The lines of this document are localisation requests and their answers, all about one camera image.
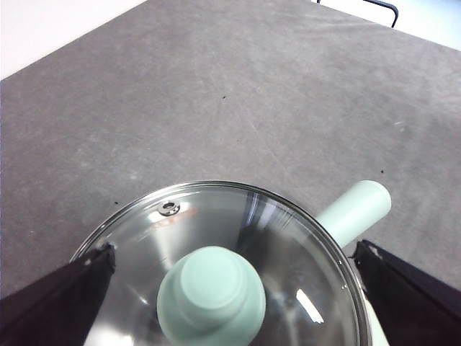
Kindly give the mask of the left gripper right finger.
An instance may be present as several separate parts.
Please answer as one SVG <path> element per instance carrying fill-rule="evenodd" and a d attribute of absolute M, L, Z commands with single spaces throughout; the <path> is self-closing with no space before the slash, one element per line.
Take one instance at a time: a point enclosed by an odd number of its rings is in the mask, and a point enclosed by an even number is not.
<path fill-rule="evenodd" d="M 362 240 L 354 263 L 389 345 L 459 345 L 460 291 Z"/>

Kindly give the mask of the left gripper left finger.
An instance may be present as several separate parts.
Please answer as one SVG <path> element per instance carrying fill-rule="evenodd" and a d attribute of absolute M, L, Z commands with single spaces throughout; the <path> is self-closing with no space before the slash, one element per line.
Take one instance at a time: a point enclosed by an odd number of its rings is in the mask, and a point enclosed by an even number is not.
<path fill-rule="evenodd" d="M 83 345 L 115 267 L 105 244 L 2 298 L 1 344 Z"/>

